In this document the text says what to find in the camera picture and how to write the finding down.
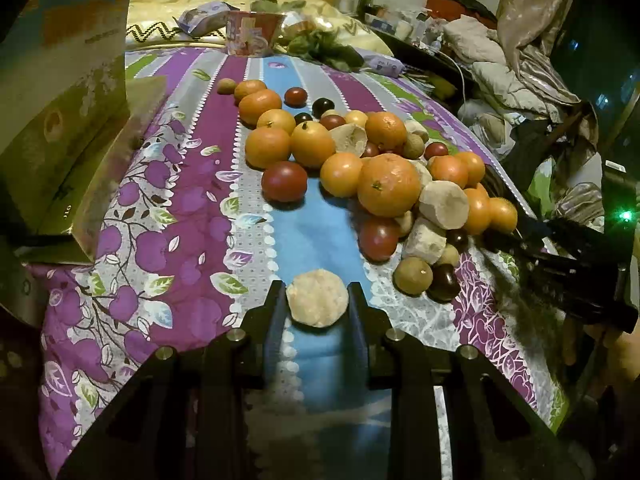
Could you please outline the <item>red tomato front centre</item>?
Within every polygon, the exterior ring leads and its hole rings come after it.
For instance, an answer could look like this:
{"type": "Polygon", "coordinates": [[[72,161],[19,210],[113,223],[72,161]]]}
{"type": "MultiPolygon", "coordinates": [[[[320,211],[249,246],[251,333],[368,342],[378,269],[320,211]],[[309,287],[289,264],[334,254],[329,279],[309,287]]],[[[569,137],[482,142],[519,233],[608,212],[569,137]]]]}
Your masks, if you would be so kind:
{"type": "Polygon", "coordinates": [[[389,218],[371,217],[360,223],[360,252],[374,262],[387,261],[395,252],[400,234],[398,223],[389,218]]]}

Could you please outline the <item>open cardboard gift box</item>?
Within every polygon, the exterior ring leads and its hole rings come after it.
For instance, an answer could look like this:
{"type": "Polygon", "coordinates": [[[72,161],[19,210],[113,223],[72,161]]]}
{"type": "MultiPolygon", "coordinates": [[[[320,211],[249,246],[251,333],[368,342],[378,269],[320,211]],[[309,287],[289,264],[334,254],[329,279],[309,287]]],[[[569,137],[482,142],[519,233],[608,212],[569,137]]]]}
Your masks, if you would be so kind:
{"type": "Polygon", "coordinates": [[[1,0],[1,229],[28,262],[92,263],[166,96],[125,70],[129,0],[1,0]]]}

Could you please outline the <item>beige cut fruit chunk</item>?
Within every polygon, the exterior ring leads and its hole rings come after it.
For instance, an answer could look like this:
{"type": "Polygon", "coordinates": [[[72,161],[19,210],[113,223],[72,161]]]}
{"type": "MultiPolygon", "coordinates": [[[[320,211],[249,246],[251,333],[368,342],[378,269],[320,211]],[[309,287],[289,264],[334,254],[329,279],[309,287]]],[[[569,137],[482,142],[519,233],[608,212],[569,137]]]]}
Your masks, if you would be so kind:
{"type": "Polygon", "coordinates": [[[441,229],[455,230],[465,225],[470,206],[459,185],[449,181],[432,181],[421,192],[419,210],[441,229]]]}

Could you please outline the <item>dark purple plum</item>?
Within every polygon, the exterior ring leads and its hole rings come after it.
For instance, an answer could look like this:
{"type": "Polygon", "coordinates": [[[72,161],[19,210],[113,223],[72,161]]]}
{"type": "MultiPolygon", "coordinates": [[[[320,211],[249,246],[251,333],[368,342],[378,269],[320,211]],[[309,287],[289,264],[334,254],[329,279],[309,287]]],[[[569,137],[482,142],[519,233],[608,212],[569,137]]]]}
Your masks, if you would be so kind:
{"type": "Polygon", "coordinates": [[[454,266],[444,263],[440,266],[434,266],[432,271],[433,281],[426,291],[427,296],[441,304],[454,300],[461,290],[456,272],[454,272],[454,266]]]}

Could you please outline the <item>red tomato front left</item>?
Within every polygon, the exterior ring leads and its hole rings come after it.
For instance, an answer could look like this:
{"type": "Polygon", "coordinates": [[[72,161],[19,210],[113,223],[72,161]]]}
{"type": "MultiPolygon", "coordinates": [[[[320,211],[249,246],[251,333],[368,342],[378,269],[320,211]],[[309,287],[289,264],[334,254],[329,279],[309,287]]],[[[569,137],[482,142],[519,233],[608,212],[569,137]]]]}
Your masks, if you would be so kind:
{"type": "Polygon", "coordinates": [[[306,170],[297,162],[275,162],[262,174],[262,194],[278,203],[297,203],[307,191],[306,170]]]}

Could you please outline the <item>green leafy vegetables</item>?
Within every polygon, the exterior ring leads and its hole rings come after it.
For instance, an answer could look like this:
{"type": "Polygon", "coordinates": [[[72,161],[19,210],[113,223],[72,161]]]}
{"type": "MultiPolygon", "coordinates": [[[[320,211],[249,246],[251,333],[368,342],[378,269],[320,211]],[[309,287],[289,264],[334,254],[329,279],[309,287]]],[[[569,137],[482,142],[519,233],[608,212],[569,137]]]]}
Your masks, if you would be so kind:
{"type": "Polygon", "coordinates": [[[336,32],[305,30],[288,43],[286,52],[307,62],[329,66],[339,72],[358,72],[364,65],[363,57],[353,47],[340,44],[336,37],[336,32]]]}

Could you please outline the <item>orange behind tomato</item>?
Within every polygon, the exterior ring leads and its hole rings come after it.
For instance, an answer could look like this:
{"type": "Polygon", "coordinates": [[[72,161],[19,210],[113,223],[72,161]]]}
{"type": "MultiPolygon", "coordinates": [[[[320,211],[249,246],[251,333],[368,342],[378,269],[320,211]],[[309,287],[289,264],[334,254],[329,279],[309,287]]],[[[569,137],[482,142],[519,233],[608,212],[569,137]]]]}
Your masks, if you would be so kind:
{"type": "Polygon", "coordinates": [[[329,130],[320,122],[301,122],[291,134],[291,152],[299,165],[320,169],[336,153],[329,130]]]}

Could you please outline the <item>brown round longan fruit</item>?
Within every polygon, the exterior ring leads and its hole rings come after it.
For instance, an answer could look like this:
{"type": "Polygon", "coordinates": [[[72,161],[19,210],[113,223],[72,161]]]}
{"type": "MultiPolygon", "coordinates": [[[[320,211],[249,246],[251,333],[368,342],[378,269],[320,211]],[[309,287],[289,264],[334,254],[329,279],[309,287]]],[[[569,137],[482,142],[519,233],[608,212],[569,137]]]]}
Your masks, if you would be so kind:
{"type": "Polygon", "coordinates": [[[394,285],[408,296],[420,296],[433,283],[431,266],[421,258],[402,259],[393,273],[394,285]]]}

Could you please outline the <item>pale beige round fruit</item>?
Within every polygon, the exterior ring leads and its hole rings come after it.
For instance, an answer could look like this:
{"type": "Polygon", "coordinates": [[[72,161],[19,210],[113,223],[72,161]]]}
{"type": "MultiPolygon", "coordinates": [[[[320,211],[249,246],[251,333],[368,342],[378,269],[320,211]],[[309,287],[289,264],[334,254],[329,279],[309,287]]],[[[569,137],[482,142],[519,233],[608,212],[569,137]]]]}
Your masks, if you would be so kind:
{"type": "Polygon", "coordinates": [[[349,293],[341,278],[324,269],[297,275],[285,292],[292,319],[311,328],[332,326],[349,303],[349,293]]]}

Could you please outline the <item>cream zigzag pillow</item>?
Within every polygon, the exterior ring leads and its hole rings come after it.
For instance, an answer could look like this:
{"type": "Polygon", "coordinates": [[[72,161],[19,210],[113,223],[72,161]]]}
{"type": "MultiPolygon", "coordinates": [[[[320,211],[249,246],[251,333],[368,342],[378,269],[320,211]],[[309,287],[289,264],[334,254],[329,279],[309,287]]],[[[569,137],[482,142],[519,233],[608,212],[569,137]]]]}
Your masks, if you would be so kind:
{"type": "Polygon", "coordinates": [[[257,36],[263,29],[271,41],[291,40],[305,29],[333,35],[338,44],[390,55],[385,42],[365,24],[342,13],[326,0],[130,0],[126,24],[128,51],[172,47],[176,44],[204,44],[227,47],[227,34],[241,38],[257,36]],[[220,10],[220,26],[207,35],[194,37],[191,29],[179,26],[180,18],[200,13],[213,6],[220,10]]]}

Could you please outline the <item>purple floral striped bedspread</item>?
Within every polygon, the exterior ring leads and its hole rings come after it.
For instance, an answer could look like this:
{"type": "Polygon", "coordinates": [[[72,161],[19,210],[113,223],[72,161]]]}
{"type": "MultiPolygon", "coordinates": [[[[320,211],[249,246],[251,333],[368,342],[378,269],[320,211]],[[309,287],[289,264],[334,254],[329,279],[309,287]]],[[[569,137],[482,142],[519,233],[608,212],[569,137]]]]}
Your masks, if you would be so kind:
{"type": "MultiPolygon", "coordinates": [[[[283,92],[301,86],[334,101],[340,113],[388,110],[426,127],[451,153],[495,156],[456,116],[414,84],[372,74],[344,74],[298,58],[236,58],[214,49],[128,52],[128,79],[166,76],[167,104],[146,134],[104,220],[92,266],[34,266],[50,292],[41,347],[39,429],[53,478],[99,414],[152,351],[190,350],[241,324],[273,280],[326,269],[362,284],[367,300],[393,325],[424,344],[454,350],[472,344],[558,430],[567,402],[544,358],[555,354],[558,311],[526,309],[518,269],[503,254],[471,244],[456,270],[461,292],[452,304],[410,298],[392,284],[400,245],[384,264],[360,254],[357,203],[323,195],[309,177],[303,206],[274,209],[262,197],[257,170],[244,162],[247,133],[222,78],[259,79],[283,92]]],[[[509,180],[508,191],[518,192],[509,180]]],[[[259,479],[383,479],[390,436],[390,392],[359,381],[352,339],[343,326],[303,332],[285,321],[274,382],[250,396],[248,421],[259,479]]],[[[164,422],[166,388],[134,401],[124,428],[96,446],[72,479],[156,479],[168,445],[144,422],[164,422]]]]}

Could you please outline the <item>red tomato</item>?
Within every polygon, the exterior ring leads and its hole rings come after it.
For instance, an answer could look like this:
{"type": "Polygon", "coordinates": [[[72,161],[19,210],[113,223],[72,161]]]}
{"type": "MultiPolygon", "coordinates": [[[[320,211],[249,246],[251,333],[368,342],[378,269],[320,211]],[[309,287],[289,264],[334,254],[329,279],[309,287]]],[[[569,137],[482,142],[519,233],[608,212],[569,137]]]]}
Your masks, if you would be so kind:
{"type": "Polygon", "coordinates": [[[371,217],[360,223],[360,252],[374,262],[387,261],[395,252],[400,234],[398,223],[389,218],[371,217]]]}
{"type": "Polygon", "coordinates": [[[307,191],[306,170],[297,162],[275,162],[262,174],[262,194],[278,203],[297,203],[307,191]]]}

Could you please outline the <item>orange left of pile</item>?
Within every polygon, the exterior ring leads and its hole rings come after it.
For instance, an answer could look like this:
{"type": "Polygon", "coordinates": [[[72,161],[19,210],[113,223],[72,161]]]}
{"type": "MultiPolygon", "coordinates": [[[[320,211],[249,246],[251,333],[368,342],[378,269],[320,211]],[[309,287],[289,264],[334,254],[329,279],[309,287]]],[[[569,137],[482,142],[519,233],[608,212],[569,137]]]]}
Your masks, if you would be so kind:
{"type": "Polygon", "coordinates": [[[266,169],[290,156],[290,135],[282,128],[259,127],[246,139],[245,160],[253,168],[266,169]]]}

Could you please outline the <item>large central orange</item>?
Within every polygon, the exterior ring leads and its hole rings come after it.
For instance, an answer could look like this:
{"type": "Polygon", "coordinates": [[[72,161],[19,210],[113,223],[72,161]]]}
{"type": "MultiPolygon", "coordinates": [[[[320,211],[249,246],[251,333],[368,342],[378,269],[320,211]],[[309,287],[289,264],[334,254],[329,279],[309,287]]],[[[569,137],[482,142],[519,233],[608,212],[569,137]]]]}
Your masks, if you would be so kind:
{"type": "Polygon", "coordinates": [[[363,163],[357,198],[369,214],[396,218],[413,207],[421,190],[416,167],[408,159],[387,153],[368,157],[363,163]]]}

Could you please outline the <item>pile of clothes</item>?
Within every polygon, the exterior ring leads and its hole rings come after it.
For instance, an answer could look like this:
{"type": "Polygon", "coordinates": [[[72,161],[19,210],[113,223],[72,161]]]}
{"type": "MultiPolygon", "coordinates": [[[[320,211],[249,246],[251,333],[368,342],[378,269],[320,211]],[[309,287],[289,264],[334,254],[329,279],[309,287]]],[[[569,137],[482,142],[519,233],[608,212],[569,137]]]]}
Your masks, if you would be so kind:
{"type": "Polygon", "coordinates": [[[444,38],[477,85],[465,93],[458,118],[498,159],[515,148],[517,126],[529,120],[557,126],[582,104],[538,47],[526,44],[508,52],[498,29],[475,16],[447,22],[444,38]]]}

